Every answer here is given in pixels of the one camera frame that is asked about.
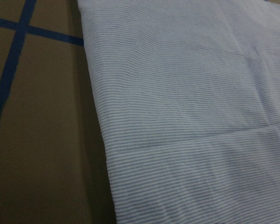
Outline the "brown table mat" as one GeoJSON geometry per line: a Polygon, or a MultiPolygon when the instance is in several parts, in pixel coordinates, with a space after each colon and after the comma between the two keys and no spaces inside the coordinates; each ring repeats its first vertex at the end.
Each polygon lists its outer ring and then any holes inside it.
{"type": "Polygon", "coordinates": [[[75,0],[0,0],[0,224],[116,222],[75,0]]]}

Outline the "blue striped button shirt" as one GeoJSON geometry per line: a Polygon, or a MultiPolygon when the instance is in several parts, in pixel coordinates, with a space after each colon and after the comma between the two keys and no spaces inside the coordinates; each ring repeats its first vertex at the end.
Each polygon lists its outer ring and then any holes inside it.
{"type": "Polygon", "coordinates": [[[119,224],[280,224],[280,5],[80,0],[119,224]]]}

